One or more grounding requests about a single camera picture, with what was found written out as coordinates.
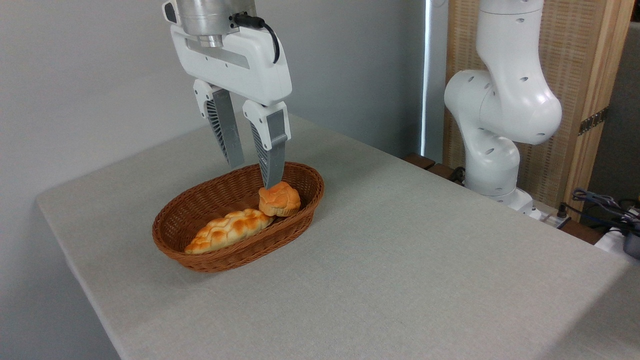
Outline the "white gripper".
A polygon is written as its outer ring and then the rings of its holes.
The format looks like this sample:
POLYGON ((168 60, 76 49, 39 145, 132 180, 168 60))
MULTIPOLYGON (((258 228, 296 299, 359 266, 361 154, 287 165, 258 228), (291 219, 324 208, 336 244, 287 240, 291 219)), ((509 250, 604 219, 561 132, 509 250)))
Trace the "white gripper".
POLYGON ((251 123, 263 186, 270 189, 281 182, 286 141, 291 139, 283 100, 292 92, 283 48, 274 63, 274 42, 264 30, 242 27, 225 35, 222 47, 214 48, 202 47, 178 25, 172 25, 170 32, 180 64, 197 78, 193 90, 199 111, 209 121, 229 166, 245 162, 230 95, 234 92, 248 98, 242 111, 251 123))

